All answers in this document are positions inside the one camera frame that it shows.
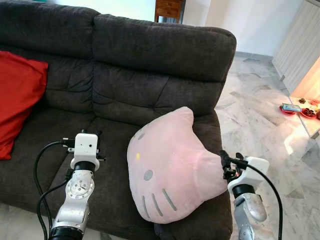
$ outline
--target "smartphone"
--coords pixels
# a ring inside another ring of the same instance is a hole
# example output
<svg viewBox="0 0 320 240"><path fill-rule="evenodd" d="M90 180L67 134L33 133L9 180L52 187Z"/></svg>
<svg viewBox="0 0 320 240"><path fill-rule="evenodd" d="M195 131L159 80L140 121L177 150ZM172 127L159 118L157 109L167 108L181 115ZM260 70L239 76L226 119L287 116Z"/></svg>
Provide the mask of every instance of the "smartphone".
<svg viewBox="0 0 320 240"><path fill-rule="evenodd" d="M282 109L285 111L301 112L302 109L298 105L282 103Z"/></svg>

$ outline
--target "red bowl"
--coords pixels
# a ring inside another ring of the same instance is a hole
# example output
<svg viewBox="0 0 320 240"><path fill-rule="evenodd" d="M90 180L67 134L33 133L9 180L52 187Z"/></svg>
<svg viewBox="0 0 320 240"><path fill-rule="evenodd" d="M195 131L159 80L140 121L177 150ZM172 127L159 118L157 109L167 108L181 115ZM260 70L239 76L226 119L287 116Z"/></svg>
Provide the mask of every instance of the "red bowl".
<svg viewBox="0 0 320 240"><path fill-rule="evenodd" d="M313 99L309 102L311 105L318 105L320 104L320 101L316 100L316 99Z"/></svg>
<svg viewBox="0 0 320 240"><path fill-rule="evenodd" d="M307 115L305 115L305 111L306 111L306 109L305 109L305 108L302 108L302 111L300 112L300 114L301 114L303 117L305 117L305 118L307 118L307 119L316 119L316 118L317 118L317 115L316 115L316 114L314 114L314 116L307 116Z"/></svg>
<svg viewBox="0 0 320 240"><path fill-rule="evenodd" d="M283 110L282 106L279 106L279 108L280 108L280 111L281 111L284 115L293 116L293 115L296 114L296 112L294 112L294 111Z"/></svg>

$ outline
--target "hello kitty ear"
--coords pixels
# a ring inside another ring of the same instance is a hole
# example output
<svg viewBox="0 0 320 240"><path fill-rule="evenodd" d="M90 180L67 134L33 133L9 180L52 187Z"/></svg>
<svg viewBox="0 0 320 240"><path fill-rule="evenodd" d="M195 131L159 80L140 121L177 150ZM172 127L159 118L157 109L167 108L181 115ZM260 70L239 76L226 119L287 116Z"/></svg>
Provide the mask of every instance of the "hello kitty ear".
<svg viewBox="0 0 320 240"><path fill-rule="evenodd" d="M195 164L195 184L203 201L223 194L227 181L223 179L220 156L204 150Z"/></svg>
<svg viewBox="0 0 320 240"><path fill-rule="evenodd" d="M181 118L186 120L191 126L194 124L194 112L190 108L183 106L172 113L179 113Z"/></svg>

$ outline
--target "dark gray couch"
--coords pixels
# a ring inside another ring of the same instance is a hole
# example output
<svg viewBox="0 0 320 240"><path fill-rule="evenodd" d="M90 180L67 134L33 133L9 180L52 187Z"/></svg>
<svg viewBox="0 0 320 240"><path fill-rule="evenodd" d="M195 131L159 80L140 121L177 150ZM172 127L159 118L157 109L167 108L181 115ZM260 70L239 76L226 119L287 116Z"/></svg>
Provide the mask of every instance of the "dark gray couch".
<svg viewBox="0 0 320 240"><path fill-rule="evenodd" d="M45 96L16 139L12 159L0 161L0 201L34 212L39 198L33 181L37 153L83 128L101 130L101 155L107 161L94 177L88 227L130 240L157 239L129 189L129 140L151 120L188 106L194 112L195 134L209 151L218 153L221 136L214 106L235 49L235 37L220 28L0 0L0 50L49 63ZM44 153L39 178L45 190L62 182L71 158L60 146ZM54 215L64 196L60 189L49 197ZM204 202L164 228L177 240L229 239L229 194Z"/></svg>

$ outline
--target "hello kitty face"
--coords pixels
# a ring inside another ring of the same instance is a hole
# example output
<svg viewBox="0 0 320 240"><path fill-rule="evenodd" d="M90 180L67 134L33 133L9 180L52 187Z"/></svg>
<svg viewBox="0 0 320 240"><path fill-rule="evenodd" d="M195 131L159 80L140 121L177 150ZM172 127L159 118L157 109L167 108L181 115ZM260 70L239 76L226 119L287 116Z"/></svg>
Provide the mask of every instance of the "hello kitty face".
<svg viewBox="0 0 320 240"><path fill-rule="evenodd" d="M220 157L192 130L193 112L182 107L140 129L127 150L130 189L140 215L169 223L226 190Z"/></svg>

